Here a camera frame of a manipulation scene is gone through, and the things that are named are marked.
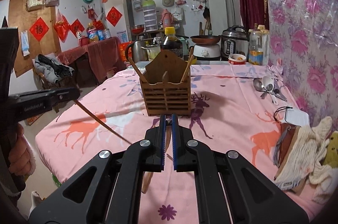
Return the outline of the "left hand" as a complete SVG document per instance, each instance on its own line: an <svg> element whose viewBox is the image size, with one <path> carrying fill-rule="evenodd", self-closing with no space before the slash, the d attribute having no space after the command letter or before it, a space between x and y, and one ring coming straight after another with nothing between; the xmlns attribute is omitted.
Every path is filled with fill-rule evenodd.
<svg viewBox="0 0 338 224"><path fill-rule="evenodd" d="M29 142L24 136L23 127L18 123L14 128L17 140L9 153L9 172L16 176L28 177L36 169L35 157Z"/></svg>

